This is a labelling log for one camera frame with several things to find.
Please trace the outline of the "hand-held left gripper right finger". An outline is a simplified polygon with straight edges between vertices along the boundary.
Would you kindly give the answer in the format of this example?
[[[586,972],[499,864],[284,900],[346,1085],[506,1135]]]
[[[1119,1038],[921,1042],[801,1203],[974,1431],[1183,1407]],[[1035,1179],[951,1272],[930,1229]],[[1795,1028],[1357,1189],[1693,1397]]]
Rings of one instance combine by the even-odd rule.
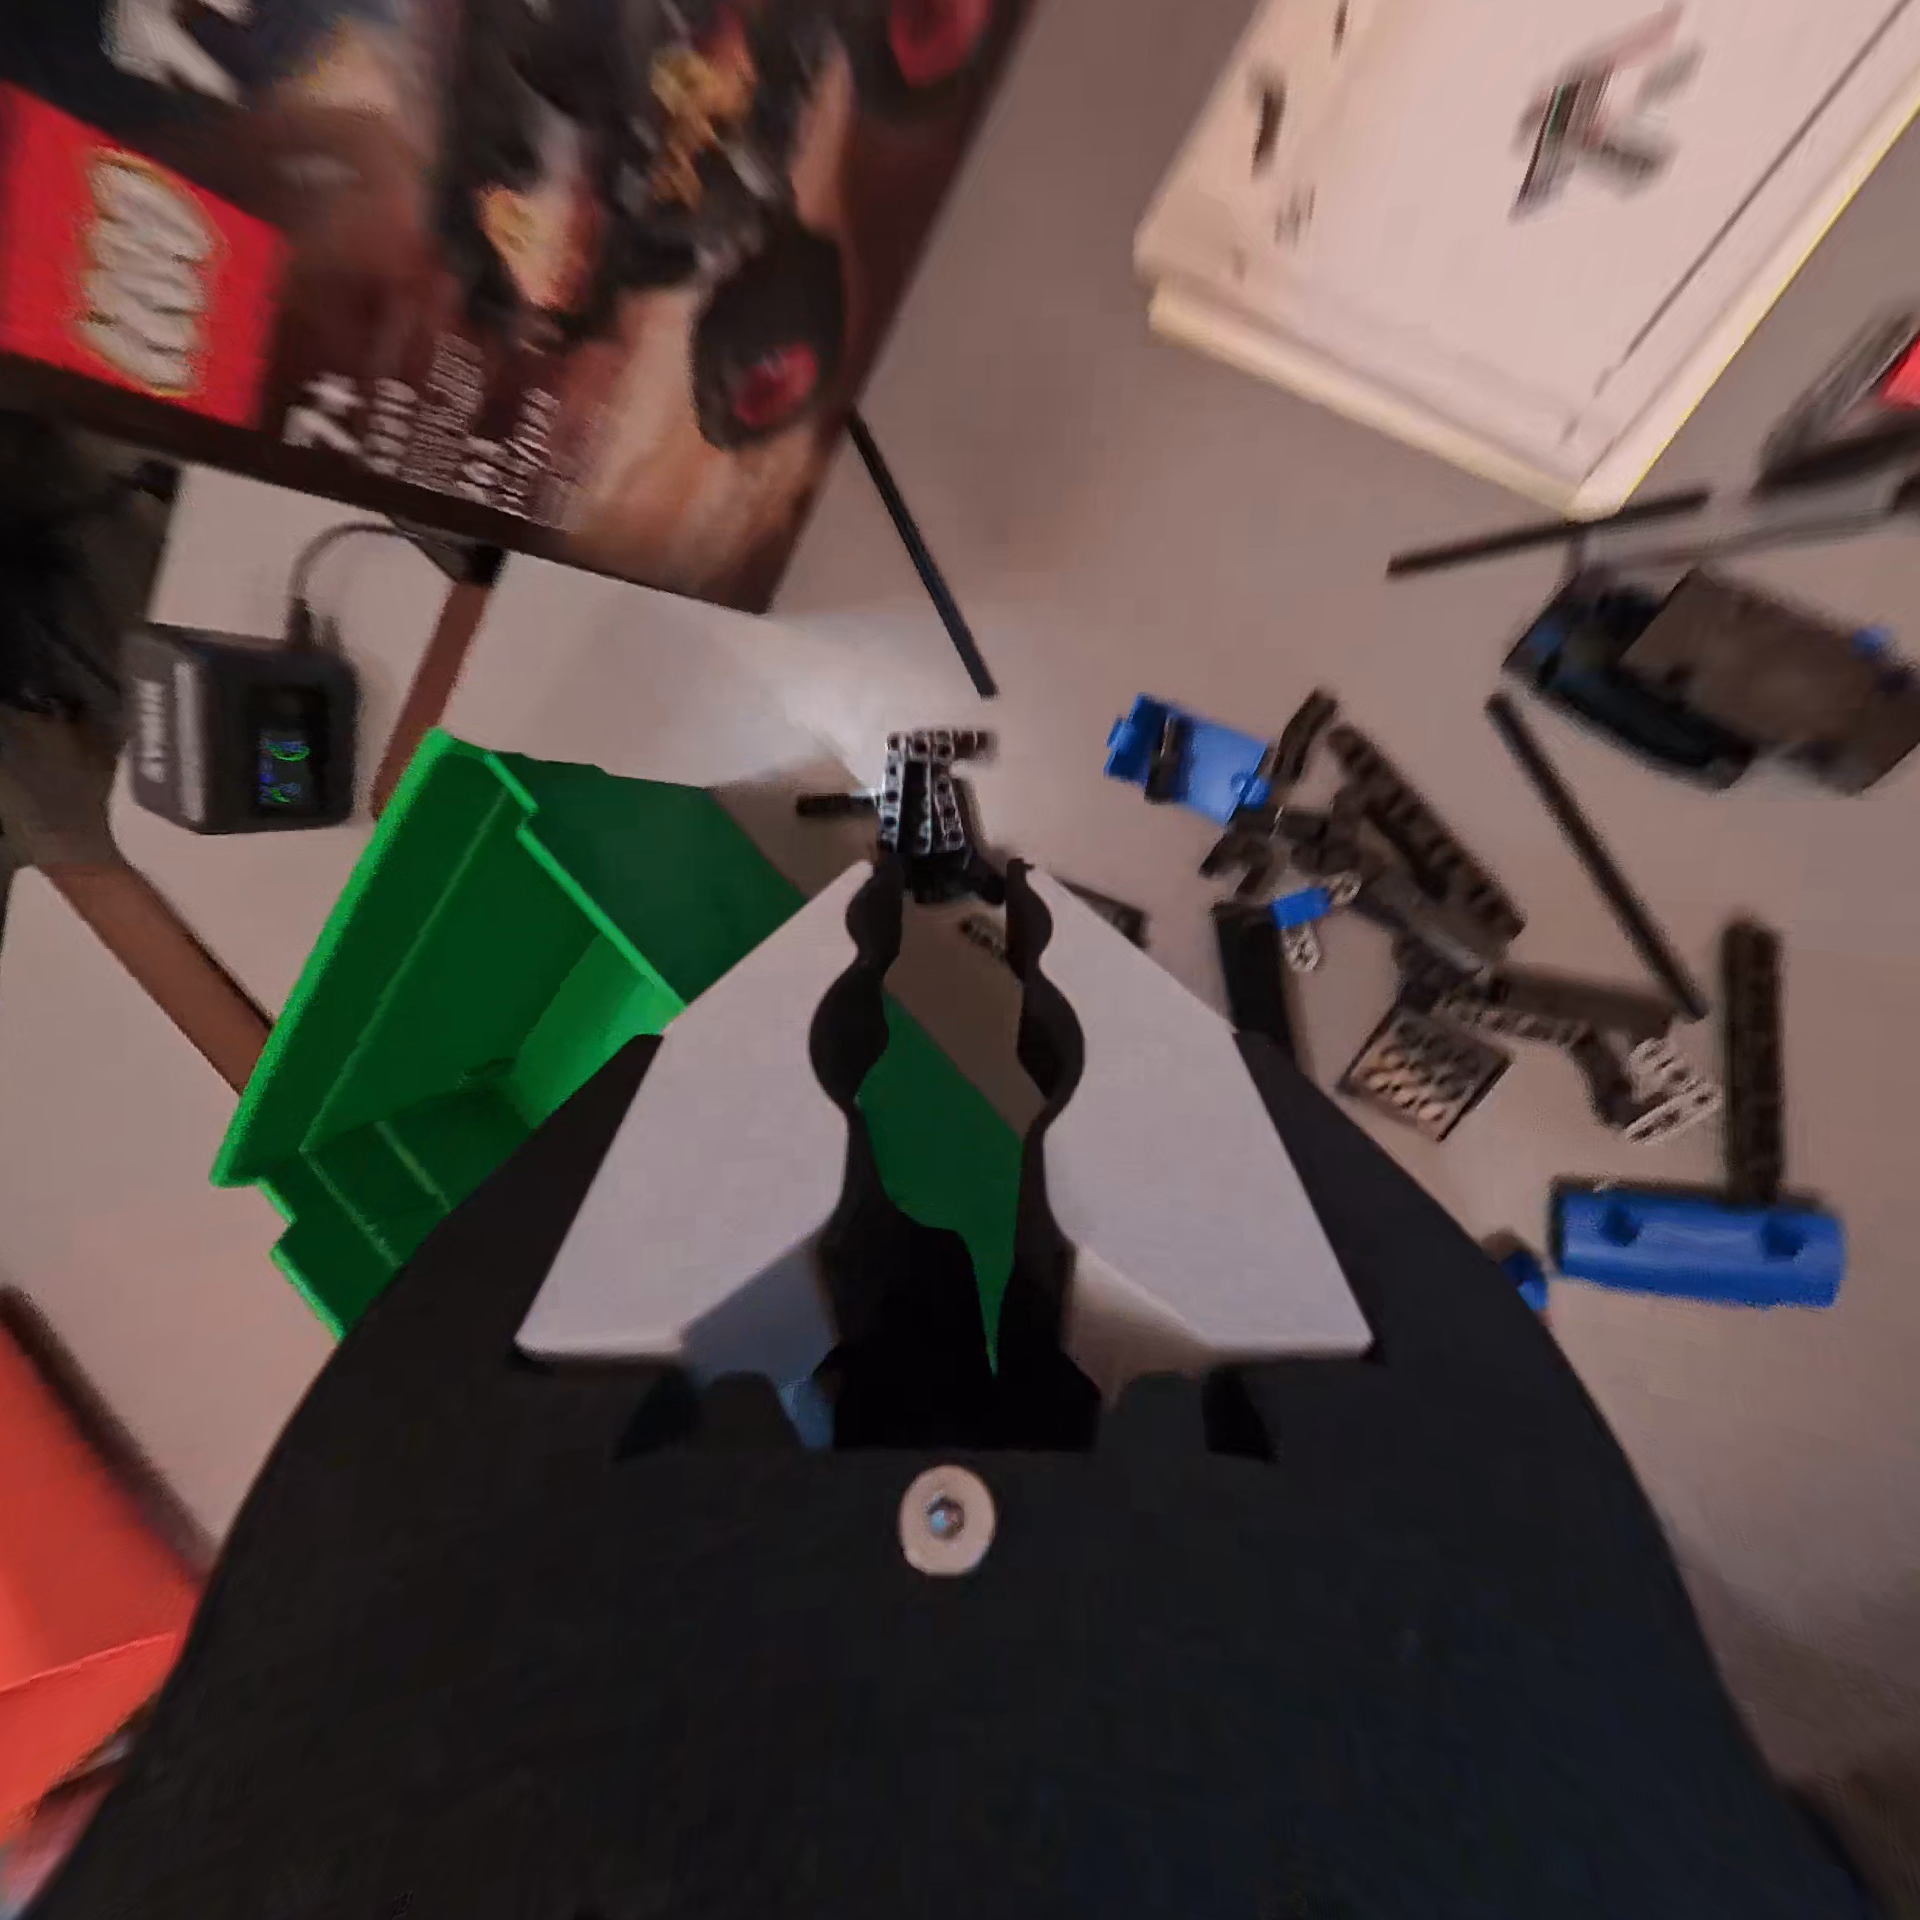
[[[1232,1023],[1063,880],[1006,874],[1023,1139],[1005,1303],[1097,1388],[1357,1360],[1375,1334]]]

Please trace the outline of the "long black lego beam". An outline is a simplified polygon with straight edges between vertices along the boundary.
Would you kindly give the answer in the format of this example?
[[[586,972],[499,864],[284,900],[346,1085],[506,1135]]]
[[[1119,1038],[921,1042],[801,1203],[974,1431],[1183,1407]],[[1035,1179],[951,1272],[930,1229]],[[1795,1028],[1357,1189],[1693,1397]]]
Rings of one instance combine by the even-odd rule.
[[[1780,1200],[1785,1138],[1785,969],[1779,934],[1736,919],[1721,935],[1723,1155],[1746,1207]]]

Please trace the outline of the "black angled lego beam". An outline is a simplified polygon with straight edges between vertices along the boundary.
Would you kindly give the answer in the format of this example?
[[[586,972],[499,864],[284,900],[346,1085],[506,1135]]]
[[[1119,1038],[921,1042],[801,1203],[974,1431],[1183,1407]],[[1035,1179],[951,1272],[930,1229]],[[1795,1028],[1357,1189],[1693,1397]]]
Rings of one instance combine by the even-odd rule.
[[[891,732],[877,789],[877,848],[921,906],[1005,902],[1005,876],[984,849],[972,792],[959,768],[996,753],[974,727]]]

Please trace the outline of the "green plastic bin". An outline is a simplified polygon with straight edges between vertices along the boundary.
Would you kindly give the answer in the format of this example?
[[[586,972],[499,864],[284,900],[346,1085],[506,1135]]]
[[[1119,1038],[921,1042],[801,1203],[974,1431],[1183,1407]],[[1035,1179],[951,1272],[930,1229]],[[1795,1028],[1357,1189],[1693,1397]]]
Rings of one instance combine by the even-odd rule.
[[[878,793],[810,793],[804,819]],[[333,1335],[578,1089],[804,903],[702,786],[433,732],[302,964],[210,1170],[280,1222],[273,1259]],[[885,996],[888,1042],[826,1235],[836,1342],[939,1397],[984,1397],[1015,1263],[1020,1143]]]

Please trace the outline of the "lego instruction booklet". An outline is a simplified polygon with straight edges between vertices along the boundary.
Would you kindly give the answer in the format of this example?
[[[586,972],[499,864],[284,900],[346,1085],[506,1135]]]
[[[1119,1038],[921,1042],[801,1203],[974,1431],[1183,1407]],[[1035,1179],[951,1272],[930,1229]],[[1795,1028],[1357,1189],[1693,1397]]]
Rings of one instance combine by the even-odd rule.
[[[1261,3],[1134,268],[1165,337],[1608,516],[1917,87],[1914,2]]]

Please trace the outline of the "blue lego panel piece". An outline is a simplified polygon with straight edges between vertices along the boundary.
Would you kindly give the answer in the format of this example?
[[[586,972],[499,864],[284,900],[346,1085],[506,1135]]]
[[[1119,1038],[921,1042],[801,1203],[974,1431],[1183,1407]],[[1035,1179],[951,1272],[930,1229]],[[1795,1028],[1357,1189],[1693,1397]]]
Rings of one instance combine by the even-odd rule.
[[[1142,691],[1108,732],[1103,774],[1148,803],[1228,827],[1272,800],[1268,748],[1267,737]]]

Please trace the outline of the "black lego axle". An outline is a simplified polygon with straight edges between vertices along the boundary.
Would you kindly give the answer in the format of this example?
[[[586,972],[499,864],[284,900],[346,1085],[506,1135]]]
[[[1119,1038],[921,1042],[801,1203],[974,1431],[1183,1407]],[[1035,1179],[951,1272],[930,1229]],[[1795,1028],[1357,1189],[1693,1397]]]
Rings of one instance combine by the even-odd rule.
[[[1470,537],[1414,545],[1400,549],[1386,559],[1385,578],[1418,578],[1451,568],[1484,563],[1525,551],[1529,554],[1543,548],[1566,545],[1568,541],[1576,543],[1598,533],[1634,529],[1646,523],[1665,523],[1668,520],[1699,513],[1713,497],[1715,488],[1697,486],[1640,497],[1596,518],[1534,520]]]
[[[912,566],[939,619],[939,625],[947,636],[957,660],[961,661],[968,683],[972,686],[972,691],[984,702],[996,700],[996,673],[980,648],[959,596],[949,584],[942,563],[934,556],[919,516],[911,507],[907,494],[900,489],[894,468],[883,453],[883,447],[860,410],[852,410],[849,416],[847,437],[877,492],[878,504],[897,540],[900,541],[900,548]]]
[[[1691,1023],[1704,1021],[1713,1011],[1711,997],[1668,940],[1667,928],[1648,902],[1621,870],[1614,852],[1525,719],[1522,709],[1507,694],[1495,691],[1484,702],[1484,713],[1507,756],[1544,809],[1548,823],[1566,844],[1606,916],[1644,972],[1684,1019]]]

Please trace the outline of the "black power adapter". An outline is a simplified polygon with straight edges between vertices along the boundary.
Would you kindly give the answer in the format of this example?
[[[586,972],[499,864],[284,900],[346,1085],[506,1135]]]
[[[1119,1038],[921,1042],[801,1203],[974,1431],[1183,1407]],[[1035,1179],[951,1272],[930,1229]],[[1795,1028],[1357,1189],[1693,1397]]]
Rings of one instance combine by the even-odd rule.
[[[120,666],[123,764],[144,812],[203,837],[354,814],[362,689],[337,649],[144,623]]]

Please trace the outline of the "grey black lego subassembly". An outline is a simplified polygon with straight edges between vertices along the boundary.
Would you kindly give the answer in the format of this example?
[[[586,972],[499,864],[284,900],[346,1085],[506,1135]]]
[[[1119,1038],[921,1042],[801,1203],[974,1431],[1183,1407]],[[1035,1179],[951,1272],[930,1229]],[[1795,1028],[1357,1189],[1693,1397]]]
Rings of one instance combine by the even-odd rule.
[[[1667,587],[1576,573],[1503,671],[1626,753],[1715,789],[1780,761],[1858,796],[1919,746],[1917,664],[1885,633],[1701,568]]]

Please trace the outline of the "lego set box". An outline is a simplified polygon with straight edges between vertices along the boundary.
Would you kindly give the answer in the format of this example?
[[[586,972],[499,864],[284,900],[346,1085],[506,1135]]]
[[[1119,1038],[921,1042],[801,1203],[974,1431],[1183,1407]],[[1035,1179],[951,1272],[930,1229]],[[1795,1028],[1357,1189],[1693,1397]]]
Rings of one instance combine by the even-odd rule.
[[[6,2],[5,401],[767,612],[1019,2]]]

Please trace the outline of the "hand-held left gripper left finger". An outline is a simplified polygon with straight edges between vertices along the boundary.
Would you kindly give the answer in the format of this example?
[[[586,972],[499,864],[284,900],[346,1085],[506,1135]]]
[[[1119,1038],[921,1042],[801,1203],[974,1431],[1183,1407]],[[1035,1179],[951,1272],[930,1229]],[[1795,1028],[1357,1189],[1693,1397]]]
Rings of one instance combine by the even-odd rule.
[[[838,1342],[825,1247],[898,952],[900,880],[858,860],[667,1025],[519,1325],[522,1356],[813,1376]]]

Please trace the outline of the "orange box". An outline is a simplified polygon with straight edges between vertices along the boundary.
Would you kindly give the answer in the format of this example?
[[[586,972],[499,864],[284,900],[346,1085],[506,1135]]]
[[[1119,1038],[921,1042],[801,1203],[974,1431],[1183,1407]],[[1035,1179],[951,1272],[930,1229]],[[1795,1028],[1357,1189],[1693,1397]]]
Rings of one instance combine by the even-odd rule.
[[[46,1316],[3,1295],[3,1834],[110,1762],[181,1658],[208,1547]]]

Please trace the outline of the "blue lego connector block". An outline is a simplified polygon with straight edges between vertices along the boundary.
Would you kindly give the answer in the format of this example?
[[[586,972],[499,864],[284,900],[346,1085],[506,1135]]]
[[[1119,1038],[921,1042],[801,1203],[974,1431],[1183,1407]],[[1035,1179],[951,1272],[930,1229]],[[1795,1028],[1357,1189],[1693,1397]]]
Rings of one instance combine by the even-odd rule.
[[[1562,1184],[1548,1200],[1556,1269],[1644,1297],[1828,1310],[1851,1246],[1835,1211],[1708,1189]]]

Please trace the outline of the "pile of black lego beams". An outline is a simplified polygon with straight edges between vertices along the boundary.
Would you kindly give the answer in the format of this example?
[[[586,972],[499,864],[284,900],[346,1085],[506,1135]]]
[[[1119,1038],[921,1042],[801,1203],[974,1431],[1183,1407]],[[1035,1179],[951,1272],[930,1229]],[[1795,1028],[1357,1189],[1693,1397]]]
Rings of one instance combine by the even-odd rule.
[[[1268,737],[1268,803],[1244,812],[1200,864],[1228,882],[1216,919],[1262,929],[1284,976],[1325,961],[1323,923],[1357,916],[1390,940],[1395,993],[1336,1089],[1430,1141],[1451,1139],[1513,1068],[1507,1042],[1568,1059],[1605,1130],[1652,1143],[1723,1105],[1674,1031],[1668,996],[1517,958],[1520,902],[1381,746],[1316,689]]]

